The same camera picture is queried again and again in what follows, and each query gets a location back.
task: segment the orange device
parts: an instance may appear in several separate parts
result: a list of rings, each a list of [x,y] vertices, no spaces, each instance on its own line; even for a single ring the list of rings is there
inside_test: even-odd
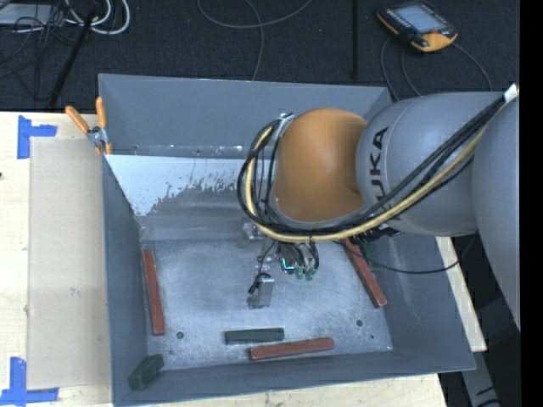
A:
[[[458,37],[456,27],[423,0],[379,8],[377,18],[398,39],[425,53],[445,48]]]

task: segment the black floor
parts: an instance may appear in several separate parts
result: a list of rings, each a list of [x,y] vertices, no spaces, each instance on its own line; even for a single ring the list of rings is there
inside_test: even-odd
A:
[[[519,83],[520,0],[426,0],[459,30],[459,47],[430,54],[387,42],[391,35],[377,20],[377,8],[408,1],[127,0],[128,28],[119,35],[91,31],[68,68],[82,28],[60,22],[64,0],[14,0],[59,11],[39,31],[0,26],[0,109],[61,111],[70,104],[93,112],[99,73],[388,86],[395,99]],[[126,21],[122,1],[111,2],[112,16],[97,26],[104,31]],[[92,0],[70,0],[70,7],[84,17]],[[258,24],[264,26],[247,28]],[[24,29],[23,20],[16,27]],[[470,240],[455,245],[460,252],[471,246],[462,270],[482,312],[501,293],[479,238]],[[501,405],[520,405],[520,335],[515,327],[496,333],[481,324]],[[460,374],[441,381],[450,407],[470,405]]]

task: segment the metal part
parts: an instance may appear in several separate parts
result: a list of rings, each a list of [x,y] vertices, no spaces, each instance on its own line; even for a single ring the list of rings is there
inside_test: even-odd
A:
[[[273,277],[268,276],[260,277],[257,284],[258,286],[255,288],[254,293],[247,298],[247,304],[251,309],[259,309],[270,306],[275,281]]]
[[[241,228],[242,233],[248,240],[263,240],[265,235],[262,234],[259,228],[252,221],[246,221]]]
[[[318,255],[314,254],[305,244],[296,244],[292,247],[285,246],[283,246],[283,249],[288,249],[288,254],[282,253],[280,255],[283,272],[286,274],[294,273],[297,279],[304,276],[307,281],[313,279],[318,270]]]
[[[102,149],[105,145],[109,144],[108,132],[99,126],[95,126],[91,130],[88,130],[86,136],[90,143],[98,149]]]

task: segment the electrical cable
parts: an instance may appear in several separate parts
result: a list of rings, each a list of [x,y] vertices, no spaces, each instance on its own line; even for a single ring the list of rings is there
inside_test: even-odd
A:
[[[385,82],[387,83],[387,87],[389,88],[390,93],[392,94],[392,99],[394,101],[398,101],[400,99],[400,97],[398,97],[397,93],[395,92],[394,88],[392,87],[392,83],[390,83],[389,76],[388,76],[387,71],[386,71],[386,69],[384,67],[384,49],[386,48],[387,44],[390,42],[390,39],[391,39],[390,36],[387,37],[387,39],[385,39],[385,41],[383,42],[383,45],[381,46],[381,53],[380,53],[381,71],[383,72],[383,77],[384,77]]]
[[[91,23],[91,31],[93,31],[94,33],[98,33],[99,35],[119,35],[120,33],[124,32],[128,28],[128,26],[130,25],[130,22],[131,22],[130,6],[128,5],[127,0],[120,0],[122,2],[123,8],[124,8],[125,14],[126,14],[125,15],[125,22],[124,22],[123,26],[120,27],[119,29],[116,29],[116,30],[103,30],[103,29],[99,29],[96,26],[105,23],[109,19],[110,15],[111,15],[111,12],[112,12],[111,11],[111,1],[110,0],[104,0],[104,1],[106,2],[106,5],[107,5],[106,14],[101,19],[93,21]],[[64,0],[64,2],[66,3],[66,5],[70,6],[70,0]],[[79,26],[84,26],[85,21],[83,20],[83,18],[81,18],[77,14],[77,12],[73,8],[70,8],[69,12],[76,20],[75,21],[74,20],[66,20],[66,22],[69,22],[71,24],[76,24],[76,25],[79,25]]]
[[[476,118],[471,120],[460,131],[458,131],[456,135],[454,135],[448,142],[444,143],[442,147],[440,147],[437,150],[439,151],[441,149],[447,153],[447,148],[451,149],[451,147],[456,146],[458,143],[460,142],[463,143],[475,131],[479,131],[475,135],[475,137],[473,137],[471,141],[467,143],[467,145],[462,149],[462,151],[447,166],[444,167],[444,169],[442,169],[441,171],[436,171],[435,175],[432,176],[430,179],[427,179],[429,177],[429,175],[427,174],[427,176],[425,177],[425,182],[417,186],[415,190],[411,191],[411,193],[408,196],[403,198],[394,207],[387,209],[380,215],[372,217],[370,220],[368,220],[367,219],[368,217],[366,216],[365,218],[366,221],[362,223],[361,225],[357,225],[353,227],[348,227],[346,225],[343,225],[342,230],[332,232],[332,233],[330,232],[329,228],[326,230],[301,231],[301,230],[295,230],[294,228],[287,228],[285,225],[272,225],[269,222],[263,221],[261,218],[258,217],[258,215],[256,215],[255,205],[254,205],[253,200],[251,199],[251,180],[250,179],[245,180],[244,198],[243,198],[243,195],[242,197],[240,197],[240,194],[241,194],[240,187],[242,186],[244,174],[246,174],[247,176],[252,176],[253,169],[254,169],[255,153],[256,154],[258,153],[258,149],[261,148],[260,145],[265,145],[266,143],[269,142],[269,139],[271,138],[274,129],[277,128],[278,126],[277,120],[273,121],[270,125],[267,125],[266,127],[264,127],[259,132],[259,135],[257,135],[257,137],[255,138],[254,142],[251,145],[251,150],[249,151],[247,161],[244,163],[244,166],[242,167],[242,170],[240,171],[240,174],[238,176],[238,199],[240,201],[240,204],[242,205],[242,208],[244,208],[246,214],[252,220],[255,221],[255,223],[260,228],[260,230],[263,233],[265,233],[267,236],[277,239],[278,241],[284,241],[287,243],[307,242],[307,241],[311,241],[311,239],[315,241],[325,241],[325,240],[333,240],[333,239],[342,239],[345,237],[361,234],[363,232],[369,231],[373,227],[377,227],[381,225],[387,220],[390,220],[396,217],[402,211],[411,207],[419,199],[427,196],[433,189],[435,189],[438,185],[440,185],[445,178],[448,178],[447,175],[449,174],[449,172],[455,169],[461,163],[463,163],[464,160],[466,160],[467,157],[475,149],[477,142],[479,141],[480,137],[482,136],[484,132],[484,129],[485,129],[485,126],[483,126],[484,123],[488,122],[488,120],[490,120],[493,116],[495,116],[500,111],[500,109],[504,107],[510,100],[511,99],[506,98],[505,95],[503,97],[499,97],[498,99],[496,99],[490,106],[488,106],[485,110],[479,113],[476,116]],[[435,156],[436,152],[434,152],[434,155],[431,155],[430,157],[428,157],[428,159],[431,159],[433,156]],[[442,156],[440,162],[441,163],[445,162],[448,156],[449,155]],[[428,166],[425,163],[427,163],[427,161],[421,164],[421,166],[424,165],[423,169]],[[302,235],[296,235],[295,233],[292,233],[292,232],[301,232]]]
[[[352,250],[351,248],[348,248],[343,243],[341,243],[339,241],[334,241],[334,243],[339,244],[345,251],[350,252],[351,254],[353,254],[355,256],[358,256],[359,258],[365,259],[364,256],[362,256],[358,252]],[[441,267],[441,268],[438,268],[438,269],[435,269],[435,270],[402,270],[402,269],[399,269],[399,268],[391,267],[390,265],[380,263],[378,261],[372,261],[372,264],[375,264],[375,265],[377,265],[379,267],[382,267],[382,268],[384,268],[386,270],[395,271],[396,273],[403,273],[403,274],[407,274],[407,275],[429,275],[429,274],[433,274],[433,273],[441,273],[443,271],[450,270],[452,267],[455,267],[455,266],[459,265],[460,260],[457,259],[452,264],[449,264],[446,267]]]
[[[380,63],[381,63],[381,71],[383,72],[383,77],[384,77],[384,79],[385,79],[385,81],[387,83],[387,88],[390,90],[390,93],[392,94],[393,100],[398,101],[400,99],[400,97],[398,96],[398,94],[393,89],[392,83],[390,83],[389,76],[388,76],[387,71],[386,71],[385,66],[384,66],[384,49],[386,48],[387,44],[389,43],[389,41],[391,39],[392,39],[391,36],[387,37],[387,39],[383,43],[383,46],[381,47]],[[462,53],[464,53],[469,59],[471,59],[473,61],[473,63],[477,66],[477,68],[479,69],[479,71],[483,75],[484,79],[486,80],[486,84],[488,85],[488,90],[492,91],[493,90],[492,81],[490,81],[489,75],[486,72],[486,70],[484,70],[483,65],[481,65],[481,63],[472,54],[470,54],[466,49],[464,49],[463,47],[461,47],[457,43],[452,42],[451,45],[454,48],[461,51]],[[407,84],[409,85],[409,87],[417,94],[417,96],[421,97],[423,94],[417,89],[415,84],[412,82],[411,77],[407,73],[405,56],[406,56],[406,49],[403,48],[402,52],[401,52],[401,55],[400,55],[401,72],[402,72],[404,78],[406,79]]]
[[[307,0],[307,2],[305,2],[300,8],[296,9],[294,12],[288,14],[288,15],[285,15],[281,18],[278,18],[278,19],[275,19],[275,20],[271,20],[271,21],[267,21],[267,22],[262,22],[262,20],[260,19],[260,15],[258,13],[258,11],[256,10],[256,7],[254,6],[254,4],[250,1],[250,0],[244,0],[249,6],[250,8],[253,10],[253,12],[255,13],[255,17],[258,21],[257,24],[252,24],[252,25],[232,25],[232,24],[228,24],[228,23],[223,23],[219,20],[215,20],[214,18],[210,17],[205,11],[204,9],[202,8],[202,3],[201,3],[201,0],[196,0],[197,1],[197,5],[198,5],[198,9],[199,9],[199,12],[206,18],[208,19],[209,21],[217,24],[217,25],[220,25],[221,27],[228,27],[228,28],[231,28],[231,29],[256,29],[258,28],[259,29],[259,32],[260,32],[260,50],[259,50],[259,53],[258,53],[258,58],[256,60],[256,66],[255,66],[255,69],[253,70],[253,75],[251,76],[251,80],[252,81],[255,81],[256,80],[256,75],[258,74],[258,71],[260,69],[260,63],[262,61],[262,55],[264,54],[264,27],[266,25],[272,25],[272,24],[276,24],[276,23],[279,23],[279,22],[282,22],[284,20],[287,20],[293,16],[295,16],[296,14],[299,14],[303,9],[305,9],[305,7],[307,7],[313,0]]]
[[[494,104],[500,104],[501,98],[498,98]],[[485,122],[485,120],[482,120],[485,116],[487,116],[489,119],[495,112],[495,109],[493,109],[493,104],[489,105],[486,109],[481,111],[477,116],[475,116],[470,123],[472,124],[471,127],[479,128],[482,123]],[[378,203],[374,204],[370,209],[365,209],[361,216],[358,216],[355,221],[357,222],[363,222],[367,219],[367,217],[375,212],[377,212],[378,209],[381,209],[385,204],[387,204],[393,197],[395,197],[401,190],[403,190],[413,179],[418,176],[426,167],[428,167],[433,161],[435,161],[440,155],[442,158],[447,158],[444,156],[444,153],[446,152],[446,149],[454,144],[454,146],[458,146],[457,141],[461,140],[467,140],[467,138],[473,134],[473,131],[468,131],[470,126],[466,124],[461,130],[459,130],[455,135],[450,137],[448,141],[443,143],[439,148],[437,148],[431,155],[429,155],[415,170],[411,172],[400,184],[398,184],[394,189],[392,189],[389,194],[386,197],[383,197],[379,200]]]
[[[379,226],[385,221],[396,217],[397,215],[399,215],[400,213],[408,209],[419,198],[422,198],[423,196],[425,196],[430,190],[432,190],[432,188],[438,185],[439,181],[444,176],[446,176],[451,170],[457,167],[475,149],[475,147],[477,146],[477,142],[479,141],[482,134],[483,134],[483,131],[480,131],[477,134],[477,136],[458,154],[458,156],[455,157],[443,170],[438,172],[428,183],[420,187],[418,190],[416,190],[413,194],[411,194],[407,198],[404,198],[403,200],[401,200],[394,207],[388,209],[387,211],[385,211],[384,213],[380,215],[377,215],[371,220],[368,220],[362,225],[358,225],[356,227],[346,229],[342,232],[331,233],[329,235],[323,235],[323,236],[320,236],[320,235],[315,236],[312,231],[308,231],[306,235],[289,235],[289,234],[273,231],[269,227],[263,226],[258,223],[257,223],[257,227],[268,237],[271,237],[275,240],[286,242],[286,243],[304,243],[304,242],[309,242],[311,240],[315,242],[339,240],[339,239],[343,239],[346,237],[351,237],[353,235],[363,233],[365,231],[369,231],[373,227]],[[252,159],[249,162],[249,165],[247,168],[247,173],[249,176],[251,176],[253,168],[254,168],[254,159]],[[246,180],[245,197],[246,197],[246,200],[248,201],[249,212],[252,215],[255,215],[255,207],[252,203],[253,201],[250,200],[250,194],[251,194],[250,180]]]
[[[285,15],[281,18],[277,18],[275,20],[270,20],[270,21],[266,21],[264,23],[262,22],[258,22],[258,24],[248,24],[248,25],[235,25],[235,24],[228,24],[228,23],[223,23],[219,20],[216,20],[214,18],[211,18],[205,11],[204,9],[202,8],[202,4],[200,2],[200,0],[197,0],[197,4],[198,4],[198,9],[200,11],[200,13],[205,17],[207,18],[209,21],[215,23],[215,24],[218,24],[218,25],[221,25],[223,27],[230,27],[231,29],[255,29],[257,27],[265,27],[267,25],[272,25],[272,24],[276,24],[276,23],[280,23],[284,20],[288,20],[289,18],[292,18],[294,17],[295,15],[299,14],[302,10],[304,10],[313,0],[307,0],[301,7],[299,7],[298,9],[296,9],[295,11],[293,11],[292,13],[288,14],[288,15]]]

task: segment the green block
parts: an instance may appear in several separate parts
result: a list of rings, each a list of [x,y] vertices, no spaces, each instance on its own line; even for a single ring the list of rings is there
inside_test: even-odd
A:
[[[140,390],[146,387],[157,376],[163,366],[162,354],[146,357],[128,377],[130,389]]]

